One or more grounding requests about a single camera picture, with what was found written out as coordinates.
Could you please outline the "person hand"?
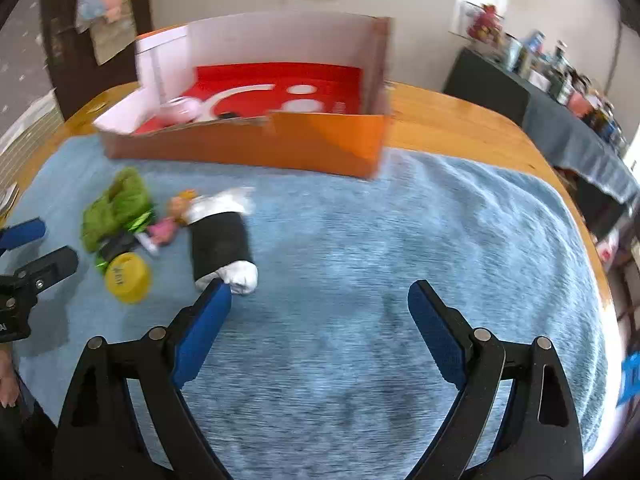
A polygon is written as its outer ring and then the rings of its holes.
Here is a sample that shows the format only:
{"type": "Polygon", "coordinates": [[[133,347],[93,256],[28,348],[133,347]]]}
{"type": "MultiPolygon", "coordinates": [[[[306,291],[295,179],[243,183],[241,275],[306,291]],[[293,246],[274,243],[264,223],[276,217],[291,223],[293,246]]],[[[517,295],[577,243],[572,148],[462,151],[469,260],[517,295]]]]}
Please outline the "person hand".
{"type": "Polygon", "coordinates": [[[0,344],[0,402],[2,408],[12,408],[20,395],[20,386],[13,365],[10,344],[0,344]]]}

